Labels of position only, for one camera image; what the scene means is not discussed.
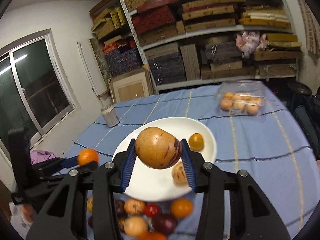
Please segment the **small brown longan fruit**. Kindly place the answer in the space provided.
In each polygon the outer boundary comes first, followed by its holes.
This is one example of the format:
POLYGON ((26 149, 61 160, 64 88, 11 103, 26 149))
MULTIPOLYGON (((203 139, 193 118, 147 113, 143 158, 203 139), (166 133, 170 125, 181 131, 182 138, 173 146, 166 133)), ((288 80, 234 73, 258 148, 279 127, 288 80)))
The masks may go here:
POLYGON ((88 212, 90 212, 90 213, 93 212, 93 198, 92 197, 89 197, 87 199, 86 207, 87 207, 88 212))

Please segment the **pink crumpled cloth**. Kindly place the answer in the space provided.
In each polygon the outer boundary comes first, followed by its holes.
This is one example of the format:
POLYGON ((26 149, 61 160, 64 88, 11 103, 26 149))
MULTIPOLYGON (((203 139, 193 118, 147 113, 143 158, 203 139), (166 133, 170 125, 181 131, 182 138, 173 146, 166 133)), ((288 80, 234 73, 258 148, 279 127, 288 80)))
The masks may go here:
POLYGON ((235 44, 242 58, 249 59, 254 52, 264 51, 267 48, 266 34, 260 35, 258 31, 244 31, 236 35, 235 44))

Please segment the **large orange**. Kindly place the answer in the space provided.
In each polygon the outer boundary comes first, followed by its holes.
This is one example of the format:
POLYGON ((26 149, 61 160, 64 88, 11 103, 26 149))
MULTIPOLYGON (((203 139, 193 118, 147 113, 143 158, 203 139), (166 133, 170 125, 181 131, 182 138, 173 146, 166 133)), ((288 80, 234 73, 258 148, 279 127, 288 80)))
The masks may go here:
POLYGON ((96 150, 91 148, 85 148, 81 150, 77 157, 77 163, 80 166, 87 165, 93 161, 95 161, 96 163, 99 162, 99 154, 96 150))

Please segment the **silver drink can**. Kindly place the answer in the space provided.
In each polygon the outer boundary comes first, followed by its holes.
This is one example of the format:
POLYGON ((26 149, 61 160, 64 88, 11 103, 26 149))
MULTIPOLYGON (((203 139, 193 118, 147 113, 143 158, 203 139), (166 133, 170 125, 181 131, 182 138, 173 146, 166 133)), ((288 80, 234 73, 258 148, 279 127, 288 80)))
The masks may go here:
POLYGON ((116 110, 112 105, 107 105, 101 108, 101 114, 108 127, 117 126, 120 122, 116 110))

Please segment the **yellow round fruit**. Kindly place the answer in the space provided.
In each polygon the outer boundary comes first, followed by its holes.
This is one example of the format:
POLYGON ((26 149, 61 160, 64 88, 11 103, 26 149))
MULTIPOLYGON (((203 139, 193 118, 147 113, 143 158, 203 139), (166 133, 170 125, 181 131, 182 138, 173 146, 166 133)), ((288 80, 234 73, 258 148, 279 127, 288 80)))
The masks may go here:
POLYGON ((139 216, 128 217, 124 220, 124 232, 131 237, 139 237, 149 230, 147 221, 139 216))

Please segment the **wooden framed panel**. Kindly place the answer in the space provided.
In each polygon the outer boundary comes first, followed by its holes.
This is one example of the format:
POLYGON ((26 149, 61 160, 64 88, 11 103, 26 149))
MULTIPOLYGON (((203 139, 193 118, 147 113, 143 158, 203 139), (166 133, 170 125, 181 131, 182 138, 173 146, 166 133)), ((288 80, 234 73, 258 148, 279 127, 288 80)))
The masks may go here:
POLYGON ((109 87, 114 103, 146 98, 153 94, 150 74, 143 68, 112 77, 109 87))

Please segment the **orange-green tomato in plate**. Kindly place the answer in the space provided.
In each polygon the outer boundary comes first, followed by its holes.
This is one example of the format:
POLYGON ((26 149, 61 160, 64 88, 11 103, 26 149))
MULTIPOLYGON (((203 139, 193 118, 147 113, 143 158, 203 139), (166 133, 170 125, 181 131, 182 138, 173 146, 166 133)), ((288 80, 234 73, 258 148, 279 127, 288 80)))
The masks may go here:
POLYGON ((191 150, 201 151, 204 148, 204 139, 200 133, 194 133, 190 136, 188 144, 191 150))

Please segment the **patterned curtain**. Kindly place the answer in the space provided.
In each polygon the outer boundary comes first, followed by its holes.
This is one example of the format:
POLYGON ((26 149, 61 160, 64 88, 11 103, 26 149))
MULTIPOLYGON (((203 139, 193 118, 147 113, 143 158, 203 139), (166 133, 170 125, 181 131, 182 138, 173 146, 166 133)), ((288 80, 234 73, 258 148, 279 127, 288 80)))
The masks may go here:
POLYGON ((306 33, 306 48, 319 56, 319 23, 305 0, 298 0, 306 33))

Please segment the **dark purple mangosteen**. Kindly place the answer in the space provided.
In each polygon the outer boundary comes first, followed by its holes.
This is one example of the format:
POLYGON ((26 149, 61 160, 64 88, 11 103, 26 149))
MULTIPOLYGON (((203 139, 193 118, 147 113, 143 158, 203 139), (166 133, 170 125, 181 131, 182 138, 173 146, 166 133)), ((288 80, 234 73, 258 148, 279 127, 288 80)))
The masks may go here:
POLYGON ((126 217, 127 213, 125 211, 125 202, 123 200, 114 201, 115 210, 117 217, 126 217))

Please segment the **dark red plum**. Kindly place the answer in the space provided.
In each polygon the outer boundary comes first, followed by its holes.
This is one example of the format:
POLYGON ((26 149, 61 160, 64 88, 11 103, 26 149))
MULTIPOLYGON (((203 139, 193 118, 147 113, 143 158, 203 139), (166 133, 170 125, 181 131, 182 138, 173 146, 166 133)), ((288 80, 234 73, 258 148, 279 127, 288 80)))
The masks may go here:
POLYGON ((178 222, 171 214, 159 213, 152 217, 151 224, 153 230, 169 235, 174 232, 178 222))

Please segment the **small mandarin orange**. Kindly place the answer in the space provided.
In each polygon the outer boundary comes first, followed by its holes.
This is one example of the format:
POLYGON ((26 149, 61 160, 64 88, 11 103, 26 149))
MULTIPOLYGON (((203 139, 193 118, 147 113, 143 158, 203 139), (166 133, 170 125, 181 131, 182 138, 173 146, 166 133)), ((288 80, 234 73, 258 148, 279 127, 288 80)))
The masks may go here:
POLYGON ((141 236, 139 236, 138 240, 167 240, 166 235, 155 232, 155 231, 148 231, 141 236))

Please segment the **large yellow pepino melon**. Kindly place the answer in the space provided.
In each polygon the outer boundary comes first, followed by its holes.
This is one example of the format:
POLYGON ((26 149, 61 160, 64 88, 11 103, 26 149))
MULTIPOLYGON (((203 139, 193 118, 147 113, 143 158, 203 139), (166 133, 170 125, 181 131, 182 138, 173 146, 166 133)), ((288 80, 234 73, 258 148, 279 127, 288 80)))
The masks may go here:
POLYGON ((170 168, 179 161, 182 152, 180 141, 158 127, 142 130, 135 140, 137 157, 150 168, 170 168))

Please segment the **dark chair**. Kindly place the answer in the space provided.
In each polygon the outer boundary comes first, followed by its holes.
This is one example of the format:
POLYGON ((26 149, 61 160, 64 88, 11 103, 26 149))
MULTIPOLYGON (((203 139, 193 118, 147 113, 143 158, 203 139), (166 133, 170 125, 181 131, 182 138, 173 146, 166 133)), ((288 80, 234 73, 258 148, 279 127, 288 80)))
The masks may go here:
POLYGON ((301 127, 316 160, 319 160, 319 89, 316 95, 305 84, 289 82, 292 91, 290 112, 301 127))

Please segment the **blue checked tablecloth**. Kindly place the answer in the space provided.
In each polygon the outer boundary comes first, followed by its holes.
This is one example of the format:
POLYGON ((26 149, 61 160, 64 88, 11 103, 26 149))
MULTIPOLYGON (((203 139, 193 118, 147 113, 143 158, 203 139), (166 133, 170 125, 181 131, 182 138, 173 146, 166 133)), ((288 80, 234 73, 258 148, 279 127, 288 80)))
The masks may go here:
POLYGON ((294 237, 319 202, 319 170, 311 146, 271 91, 266 91, 260 114, 229 116, 215 100, 217 90, 217 86, 204 86, 118 103, 120 123, 116 127, 97 118, 64 155, 69 158, 93 148, 105 163, 120 142, 143 124, 173 116, 198 120, 216 139, 216 165, 229 172, 248 171, 294 237))

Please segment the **metal storage shelf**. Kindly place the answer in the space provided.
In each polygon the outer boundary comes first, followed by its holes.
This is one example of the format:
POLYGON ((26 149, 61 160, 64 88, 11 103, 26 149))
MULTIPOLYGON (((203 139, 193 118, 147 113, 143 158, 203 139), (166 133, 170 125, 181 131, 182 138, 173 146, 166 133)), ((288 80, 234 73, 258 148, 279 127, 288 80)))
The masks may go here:
POLYGON ((228 26, 228 27, 221 27, 221 28, 209 28, 209 29, 203 29, 203 30, 197 30, 197 31, 192 31, 189 33, 182 33, 176 36, 172 36, 169 38, 165 38, 150 44, 147 44, 145 46, 142 46, 138 40, 138 36, 136 34, 136 31, 133 27, 133 23, 132 23, 132 17, 135 16, 137 14, 137 10, 131 10, 128 11, 127 6, 125 4, 124 0, 119 0, 120 1, 120 5, 124 11, 124 15, 126 17, 126 20, 129 24, 129 28, 131 30, 131 34, 133 35, 133 38, 136 42, 140 57, 143 61, 143 63, 147 63, 147 58, 145 55, 145 51, 151 48, 156 48, 158 46, 167 44, 167 43, 171 43, 171 42, 175 42, 175 41, 180 41, 180 40, 186 40, 186 39, 190 39, 193 37, 198 37, 198 36, 208 36, 211 34, 225 34, 225 33, 231 33, 231 32, 239 32, 239 31, 275 31, 275 32, 279 32, 279 33, 291 33, 291 34, 295 34, 296 30, 295 30, 295 25, 294 22, 292 20, 291 17, 291 12, 290 9, 288 7, 288 4, 286 2, 286 0, 280 0, 283 6, 283 9, 286 13, 286 15, 289 18, 291 27, 289 29, 285 29, 282 27, 272 27, 272 26, 266 26, 266 25, 235 25, 235 26, 228 26))

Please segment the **sliding window frame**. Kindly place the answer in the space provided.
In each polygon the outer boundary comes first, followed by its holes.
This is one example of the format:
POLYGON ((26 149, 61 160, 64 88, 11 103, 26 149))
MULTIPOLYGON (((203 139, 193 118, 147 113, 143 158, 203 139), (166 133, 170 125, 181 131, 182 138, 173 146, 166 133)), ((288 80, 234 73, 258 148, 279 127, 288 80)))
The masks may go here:
POLYGON ((1 150, 6 157, 9 130, 26 127, 34 146, 74 109, 51 29, 1 48, 1 150))

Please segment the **striped pepino small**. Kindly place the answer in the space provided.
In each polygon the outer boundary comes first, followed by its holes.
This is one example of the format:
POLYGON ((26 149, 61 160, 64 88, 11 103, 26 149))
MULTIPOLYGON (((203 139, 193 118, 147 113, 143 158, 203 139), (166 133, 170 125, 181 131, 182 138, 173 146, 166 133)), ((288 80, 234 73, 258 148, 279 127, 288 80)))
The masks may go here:
POLYGON ((146 203, 141 200, 130 198, 124 204, 125 212, 131 216, 140 216, 144 213, 146 203))

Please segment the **red tomato back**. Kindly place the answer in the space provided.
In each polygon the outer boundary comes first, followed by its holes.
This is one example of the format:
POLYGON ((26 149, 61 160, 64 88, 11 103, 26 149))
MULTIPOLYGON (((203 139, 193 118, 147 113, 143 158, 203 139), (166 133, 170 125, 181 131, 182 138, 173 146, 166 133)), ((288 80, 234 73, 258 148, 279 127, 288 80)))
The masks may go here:
POLYGON ((162 213, 161 207, 157 204, 146 204, 144 207, 144 215, 146 217, 152 218, 160 213, 162 213))

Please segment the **orange-yellow round fruit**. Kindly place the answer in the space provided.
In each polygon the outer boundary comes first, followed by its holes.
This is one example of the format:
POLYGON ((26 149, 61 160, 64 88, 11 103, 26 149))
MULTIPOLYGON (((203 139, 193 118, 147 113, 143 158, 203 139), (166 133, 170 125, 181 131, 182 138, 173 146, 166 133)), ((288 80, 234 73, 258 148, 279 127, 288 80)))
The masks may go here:
POLYGON ((186 218, 193 212, 193 204, 186 198, 178 198, 170 204, 170 213, 177 219, 186 218))

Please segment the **striped pale fruit in plate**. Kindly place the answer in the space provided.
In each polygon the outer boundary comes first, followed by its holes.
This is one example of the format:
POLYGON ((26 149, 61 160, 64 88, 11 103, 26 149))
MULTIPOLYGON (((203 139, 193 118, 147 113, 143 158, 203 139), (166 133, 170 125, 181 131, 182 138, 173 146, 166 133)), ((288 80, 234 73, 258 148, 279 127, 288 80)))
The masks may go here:
POLYGON ((183 163, 179 161, 172 169, 171 172, 172 178, 174 180, 174 183, 179 184, 179 185, 185 185, 188 183, 186 175, 185 175, 185 170, 183 167, 183 163))

